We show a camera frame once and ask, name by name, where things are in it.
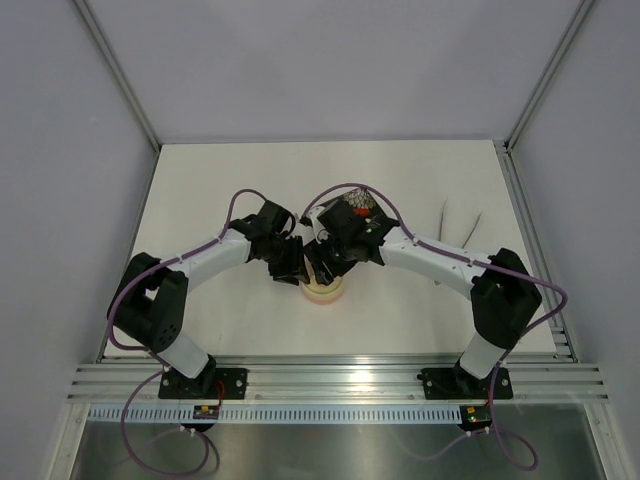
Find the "pink and cream lunch bowl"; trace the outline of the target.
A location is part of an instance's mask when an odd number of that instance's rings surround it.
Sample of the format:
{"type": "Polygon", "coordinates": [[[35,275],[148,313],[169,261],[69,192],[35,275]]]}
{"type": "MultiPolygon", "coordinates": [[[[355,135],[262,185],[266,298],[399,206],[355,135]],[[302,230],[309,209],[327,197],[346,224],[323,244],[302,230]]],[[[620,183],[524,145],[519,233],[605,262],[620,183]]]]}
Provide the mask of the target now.
{"type": "Polygon", "coordinates": [[[329,305],[339,300],[342,296],[343,291],[335,290],[331,292],[314,292],[311,290],[303,289],[302,293],[307,300],[314,304],[329,305]]]}

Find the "metal tongs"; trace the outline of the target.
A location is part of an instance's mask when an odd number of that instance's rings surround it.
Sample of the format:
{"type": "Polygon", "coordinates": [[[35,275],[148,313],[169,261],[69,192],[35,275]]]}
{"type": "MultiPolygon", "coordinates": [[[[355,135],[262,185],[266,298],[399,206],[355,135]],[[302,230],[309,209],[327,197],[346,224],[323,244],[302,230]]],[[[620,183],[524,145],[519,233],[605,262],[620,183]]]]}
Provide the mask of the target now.
{"type": "Polygon", "coordinates": [[[479,227],[482,216],[483,211],[479,210],[473,215],[467,214],[450,222],[448,199],[445,199],[439,213],[436,240],[441,243],[452,243],[456,248],[466,249],[479,227]]]}

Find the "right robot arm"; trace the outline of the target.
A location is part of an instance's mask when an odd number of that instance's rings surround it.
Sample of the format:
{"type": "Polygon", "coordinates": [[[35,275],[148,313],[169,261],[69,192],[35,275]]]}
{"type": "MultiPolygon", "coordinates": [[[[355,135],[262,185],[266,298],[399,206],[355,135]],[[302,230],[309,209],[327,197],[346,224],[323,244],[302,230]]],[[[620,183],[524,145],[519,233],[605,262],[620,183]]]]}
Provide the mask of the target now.
{"type": "Polygon", "coordinates": [[[445,285],[470,301],[474,334],[449,368],[419,374],[428,398],[488,397],[505,374],[499,363],[524,335],[542,297],[520,257],[502,248],[493,255],[424,240],[400,214],[377,204],[354,206],[339,196],[302,215],[314,238],[305,249],[321,282],[342,276],[358,263],[411,271],[445,285]]]}

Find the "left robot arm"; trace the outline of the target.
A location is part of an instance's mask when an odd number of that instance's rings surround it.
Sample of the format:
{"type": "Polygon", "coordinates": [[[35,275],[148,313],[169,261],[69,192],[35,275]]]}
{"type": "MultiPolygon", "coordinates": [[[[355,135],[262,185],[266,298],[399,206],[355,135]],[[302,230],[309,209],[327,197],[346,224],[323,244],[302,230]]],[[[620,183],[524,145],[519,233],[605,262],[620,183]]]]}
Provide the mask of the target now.
{"type": "Polygon", "coordinates": [[[107,310],[110,340],[119,329],[163,365],[163,398],[220,398],[225,384],[216,360],[183,331],[187,298],[218,274],[252,260],[265,262],[276,282],[307,283],[295,225],[293,213],[266,200],[258,213],[228,219],[219,234],[190,251],[165,259],[135,255],[107,310]]]}

